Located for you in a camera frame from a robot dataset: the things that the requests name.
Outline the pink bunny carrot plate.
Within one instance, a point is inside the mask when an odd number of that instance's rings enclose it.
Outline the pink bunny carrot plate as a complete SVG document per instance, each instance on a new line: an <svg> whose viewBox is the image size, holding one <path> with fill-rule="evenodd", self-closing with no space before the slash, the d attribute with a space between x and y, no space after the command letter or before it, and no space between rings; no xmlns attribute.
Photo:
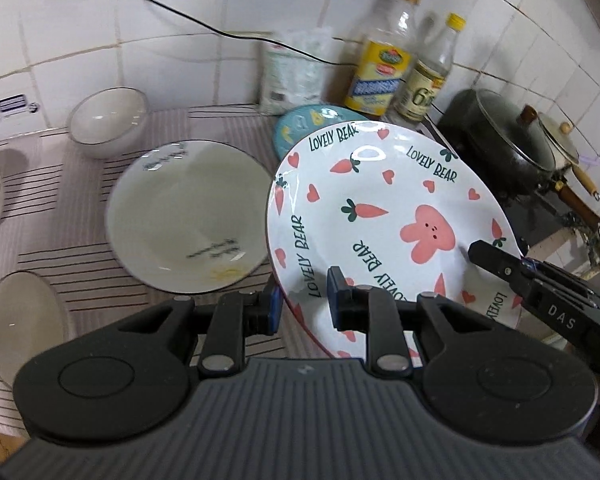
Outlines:
<svg viewBox="0 0 600 480"><path fill-rule="evenodd" d="M294 318L332 358L360 358L362 334L332 326L327 271L396 300L436 292L508 327L519 298L469 261L477 240L519 252L504 211L449 148L421 133L355 120L294 145L276 170L266 238Z"/></svg>

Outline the large white plate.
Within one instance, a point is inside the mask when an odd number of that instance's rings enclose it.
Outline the large white plate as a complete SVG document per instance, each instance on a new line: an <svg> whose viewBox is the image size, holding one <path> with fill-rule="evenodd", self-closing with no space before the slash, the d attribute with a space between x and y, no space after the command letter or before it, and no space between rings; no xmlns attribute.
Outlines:
<svg viewBox="0 0 600 480"><path fill-rule="evenodd" d="M109 246L133 278L163 292L197 295L233 285L268 255L271 183L257 159L225 143L154 148L109 193Z"/></svg>

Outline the teal fried egg plate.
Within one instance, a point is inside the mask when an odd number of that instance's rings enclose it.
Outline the teal fried egg plate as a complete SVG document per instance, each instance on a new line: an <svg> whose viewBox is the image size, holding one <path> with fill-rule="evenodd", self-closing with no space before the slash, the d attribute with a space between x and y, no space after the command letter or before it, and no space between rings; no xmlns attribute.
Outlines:
<svg viewBox="0 0 600 480"><path fill-rule="evenodd" d="M282 160L298 141L321 128L365 120L365 117L353 110L332 104L303 105L290 110L278 118L272 136L274 152Z"/></svg>

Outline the black-rimmed white bowl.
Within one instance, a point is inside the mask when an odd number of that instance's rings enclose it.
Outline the black-rimmed white bowl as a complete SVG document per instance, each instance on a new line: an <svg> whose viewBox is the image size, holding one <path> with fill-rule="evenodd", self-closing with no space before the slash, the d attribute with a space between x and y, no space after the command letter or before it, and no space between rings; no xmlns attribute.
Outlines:
<svg viewBox="0 0 600 480"><path fill-rule="evenodd" d="M0 280L0 378L12 386L24 364L74 337L64 302L42 276L12 272Z"/></svg>

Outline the white ribbed bowl back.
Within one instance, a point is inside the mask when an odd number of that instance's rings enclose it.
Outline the white ribbed bowl back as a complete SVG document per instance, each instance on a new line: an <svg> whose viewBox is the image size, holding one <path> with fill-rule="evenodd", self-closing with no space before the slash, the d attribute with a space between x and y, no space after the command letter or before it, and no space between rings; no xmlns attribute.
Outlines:
<svg viewBox="0 0 600 480"><path fill-rule="evenodd" d="M89 158L108 159L132 148L148 123L147 96L133 88L109 88L79 102L68 120L68 135Z"/></svg>

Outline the black cooking pot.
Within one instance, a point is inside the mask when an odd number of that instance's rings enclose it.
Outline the black cooking pot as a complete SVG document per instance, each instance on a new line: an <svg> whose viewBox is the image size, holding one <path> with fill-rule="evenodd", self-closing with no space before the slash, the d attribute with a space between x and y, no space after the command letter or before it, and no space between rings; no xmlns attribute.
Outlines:
<svg viewBox="0 0 600 480"><path fill-rule="evenodd" d="M454 96L438 129L495 195L513 200L550 192L585 226L600 226L598 214L560 174L532 106L519 107L492 90L465 89Z"/></svg>

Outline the clear vinegar bottle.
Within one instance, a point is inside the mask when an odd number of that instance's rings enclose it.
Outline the clear vinegar bottle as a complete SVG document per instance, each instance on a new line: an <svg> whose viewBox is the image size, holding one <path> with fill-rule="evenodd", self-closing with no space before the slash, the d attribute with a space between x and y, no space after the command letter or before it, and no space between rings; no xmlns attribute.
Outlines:
<svg viewBox="0 0 600 480"><path fill-rule="evenodd" d="M450 13L437 36L426 42L394 97L385 118L392 124L422 122L452 70L457 39L466 25L460 15Z"/></svg>

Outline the white plastic bag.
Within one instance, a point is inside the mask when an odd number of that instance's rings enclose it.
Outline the white plastic bag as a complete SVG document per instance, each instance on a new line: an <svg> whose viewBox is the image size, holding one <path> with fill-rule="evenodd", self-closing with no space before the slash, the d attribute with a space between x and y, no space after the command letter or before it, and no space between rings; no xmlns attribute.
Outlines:
<svg viewBox="0 0 600 480"><path fill-rule="evenodd" d="M326 60L331 33L329 27L287 29L274 32L273 40ZM324 63L266 42L262 47L260 112L283 115L296 107L321 102L325 70Z"/></svg>

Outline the yellow label oil bottle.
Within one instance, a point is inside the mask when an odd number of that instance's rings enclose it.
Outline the yellow label oil bottle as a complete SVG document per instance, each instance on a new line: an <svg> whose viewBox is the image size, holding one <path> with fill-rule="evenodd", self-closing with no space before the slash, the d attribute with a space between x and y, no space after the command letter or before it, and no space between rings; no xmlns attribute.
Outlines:
<svg viewBox="0 0 600 480"><path fill-rule="evenodd" d="M358 26L361 47L345 107L367 116L385 114L415 56L419 1L376 0Z"/></svg>

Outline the wall sticker label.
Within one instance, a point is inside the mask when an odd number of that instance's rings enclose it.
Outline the wall sticker label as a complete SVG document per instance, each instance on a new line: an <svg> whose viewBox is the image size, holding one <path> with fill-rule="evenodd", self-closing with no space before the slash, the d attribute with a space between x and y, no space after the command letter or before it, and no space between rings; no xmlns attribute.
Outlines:
<svg viewBox="0 0 600 480"><path fill-rule="evenodd" d="M35 114L39 109L40 104L31 101L24 93L4 96L0 98L0 122L22 114Z"/></svg>

